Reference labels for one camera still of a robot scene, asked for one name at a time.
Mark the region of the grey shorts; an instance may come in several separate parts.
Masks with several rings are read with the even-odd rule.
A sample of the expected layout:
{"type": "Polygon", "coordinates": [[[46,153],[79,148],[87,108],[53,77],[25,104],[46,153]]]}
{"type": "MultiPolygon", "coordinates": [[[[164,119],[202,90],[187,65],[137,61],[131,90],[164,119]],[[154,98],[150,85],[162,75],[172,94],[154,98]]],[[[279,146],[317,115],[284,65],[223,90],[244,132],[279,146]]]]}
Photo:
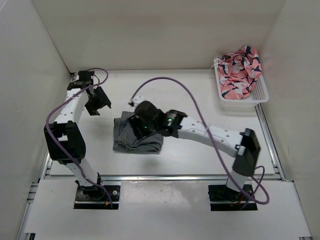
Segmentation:
{"type": "Polygon", "coordinates": [[[116,152],[129,154],[153,154],[160,152],[164,143],[164,137],[156,132],[152,132],[138,139],[129,122],[129,118],[133,116],[133,112],[123,111],[121,117],[114,118],[112,149],[116,152]]]}

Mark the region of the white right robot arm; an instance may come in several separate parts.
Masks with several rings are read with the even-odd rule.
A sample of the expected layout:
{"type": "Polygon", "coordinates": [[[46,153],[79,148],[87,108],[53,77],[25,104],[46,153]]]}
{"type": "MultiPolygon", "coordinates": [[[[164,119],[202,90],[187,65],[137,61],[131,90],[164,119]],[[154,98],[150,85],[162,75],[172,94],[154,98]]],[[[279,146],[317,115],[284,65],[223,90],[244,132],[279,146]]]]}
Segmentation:
{"type": "Polygon", "coordinates": [[[234,201],[242,194],[248,195],[244,185],[257,166],[261,146],[254,130],[229,131],[215,126],[205,126],[200,120],[186,113],[171,109],[163,112],[143,98],[128,103],[134,108],[129,118],[134,134],[140,138],[157,133],[163,137],[190,140],[214,147],[234,158],[232,169],[224,190],[217,194],[218,200],[234,201]]]}

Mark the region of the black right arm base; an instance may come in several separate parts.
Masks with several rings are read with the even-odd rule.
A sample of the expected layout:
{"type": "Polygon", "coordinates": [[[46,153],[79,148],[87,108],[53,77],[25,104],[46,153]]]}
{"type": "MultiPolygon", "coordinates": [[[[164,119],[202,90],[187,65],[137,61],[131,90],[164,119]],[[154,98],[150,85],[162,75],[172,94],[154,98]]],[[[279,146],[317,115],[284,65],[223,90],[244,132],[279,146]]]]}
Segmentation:
{"type": "Polygon", "coordinates": [[[249,200],[241,192],[227,188],[226,185],[208,186],[211,212],[257,211],[257,204],[249,200]]]}

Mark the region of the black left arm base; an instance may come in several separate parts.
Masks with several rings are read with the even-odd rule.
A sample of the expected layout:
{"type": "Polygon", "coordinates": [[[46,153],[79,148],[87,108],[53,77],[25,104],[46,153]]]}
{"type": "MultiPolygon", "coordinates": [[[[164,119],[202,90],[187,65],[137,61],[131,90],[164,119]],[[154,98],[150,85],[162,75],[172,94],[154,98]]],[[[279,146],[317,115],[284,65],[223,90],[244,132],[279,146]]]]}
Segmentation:
{"type": "Polygon", "coordinates": [[[121,194],[120,185],[104,185],[106,192],[97,186],[80,186],[78,180],[74,198],[74,209],[78,210],[118,210],[121,194]]]}

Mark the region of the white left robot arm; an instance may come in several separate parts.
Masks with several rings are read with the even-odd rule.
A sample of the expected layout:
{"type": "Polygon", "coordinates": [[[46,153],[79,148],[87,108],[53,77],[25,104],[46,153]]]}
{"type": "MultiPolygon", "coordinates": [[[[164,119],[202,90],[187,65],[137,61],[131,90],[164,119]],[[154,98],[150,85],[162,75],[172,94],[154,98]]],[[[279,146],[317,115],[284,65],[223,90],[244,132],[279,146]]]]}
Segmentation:
{"type": "Polygon", "coordinates": [[[86,160],[86,143],[78,126],[84,110],[98,116],[99,110],[112,107],[102,89],[104,80],[95,82],[96,68],[80,70],[67,86],[65,101],[46,118],[44,135],[50,158],[68,168],[77,178],[76,183],[93,200],[105,194],[101,177],[86,160]]]}

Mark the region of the pink patterned shorts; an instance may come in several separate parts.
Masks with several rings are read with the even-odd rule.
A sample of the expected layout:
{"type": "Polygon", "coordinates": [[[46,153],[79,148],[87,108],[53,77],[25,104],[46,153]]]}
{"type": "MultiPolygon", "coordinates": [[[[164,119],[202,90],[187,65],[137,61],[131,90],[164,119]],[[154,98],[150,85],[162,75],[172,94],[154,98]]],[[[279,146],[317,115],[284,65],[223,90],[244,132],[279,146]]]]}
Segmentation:
{"type": "Polygon", "coordinates": [[[214,64],[221,96],[227,100],[249,97],[262,75],[258,51],[247,45],[236,52],[223,54],[214,64]]]}

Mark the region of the white plastic basket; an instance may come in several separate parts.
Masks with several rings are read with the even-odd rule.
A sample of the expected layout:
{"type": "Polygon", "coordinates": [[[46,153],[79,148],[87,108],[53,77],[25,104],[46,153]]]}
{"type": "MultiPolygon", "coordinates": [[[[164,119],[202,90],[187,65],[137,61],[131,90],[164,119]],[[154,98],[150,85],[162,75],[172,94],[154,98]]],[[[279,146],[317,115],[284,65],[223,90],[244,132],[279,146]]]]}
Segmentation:
{"type": "Polygon", "coordinates": [[[222,96],[222,91],[220,87],[220,81],[218,76],[218,62],[220,56],[217,56],[213,60],[213,67],[215,72],[215,79],[217,84],[217,92],[219,96],[219,104],[222,109],[228,112],[249,112],[254,109],[258,104],[266,103],[269,100],[268,90],[265,84],[263,75],[257,80],[253,91],[250,95],[242,99],[225,99],[222,96]]]}

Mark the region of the left aluminium frame rail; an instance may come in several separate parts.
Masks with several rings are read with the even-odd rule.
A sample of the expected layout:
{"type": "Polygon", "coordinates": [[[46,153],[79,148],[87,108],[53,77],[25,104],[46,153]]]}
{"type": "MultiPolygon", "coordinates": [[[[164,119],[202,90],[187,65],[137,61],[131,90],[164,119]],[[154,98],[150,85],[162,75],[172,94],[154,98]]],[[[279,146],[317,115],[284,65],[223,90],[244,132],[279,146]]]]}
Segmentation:
{"type": "Polygon", "coordinates": [[[23,73],[18,78],[11,102],[14,104],[16,133],[12,136],[13,170],[15,185],[12,190],[10,227],[12,233],[1,236],[2,240],[14,240],[18,234],[27,204],[31,184],[39,179],[44,165],[47,149],[43,127],[48,113],[59,105],[66,94],[66,85],[70,81],[70,72],[64,70],[35,71],[23,73]]]}

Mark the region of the aluminium frame rail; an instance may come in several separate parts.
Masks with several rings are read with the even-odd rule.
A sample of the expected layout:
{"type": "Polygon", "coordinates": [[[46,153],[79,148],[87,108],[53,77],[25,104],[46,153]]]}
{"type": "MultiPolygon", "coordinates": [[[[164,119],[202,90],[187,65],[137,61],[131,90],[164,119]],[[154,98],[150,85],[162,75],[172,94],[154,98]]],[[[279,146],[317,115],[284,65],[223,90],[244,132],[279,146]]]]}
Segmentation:
{"type": "Polygon", "coordinates": [[[14,240],[18,234],[27,204],[31,184],[39,179],[44,165],[47,149],[43,127],[48,113],[59,105],[66,94],[66,85],[70,81],[70,72],[64,70],[35,71],[23,73],[18,78],[11,102],[14,104],[16,133],[12,136],[13,170],[15,185],[12,190],[10,227],[12,233],[1,236],[2,240],[14,240]]]}
{"type": "Polygon", "coordinates": [[[258,206],[258,223],[266,227],[266,233],[258,233],[258,240],[312,240],[299,193],[294,181],[285,177],[283,166],[268,126],[262,105],[254,107],[260,128],[270,155],[273,168],[278,177],[264,178],[263,185],[270,196],[267,205],[258,206]]]}

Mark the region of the right aluminium frame rail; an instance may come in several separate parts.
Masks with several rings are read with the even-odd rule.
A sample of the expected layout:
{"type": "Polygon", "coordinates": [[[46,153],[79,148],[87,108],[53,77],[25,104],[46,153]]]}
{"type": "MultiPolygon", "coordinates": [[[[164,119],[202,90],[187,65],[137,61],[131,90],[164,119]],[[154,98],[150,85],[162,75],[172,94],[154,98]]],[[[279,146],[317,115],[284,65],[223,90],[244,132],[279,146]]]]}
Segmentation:
{"type": "Polygon", "coordinates": [[[254,107],[260,128],[270,155],[273,168],[278,177],[264,178],[263,185],[270,196],[267,205],[258,206],[258,223],[266,227],[266,233],[258,233],[258,240],[312,240],[299,193],[294,181],[285,177],[283,166],[268,126],[262,105],[254,107]]]}

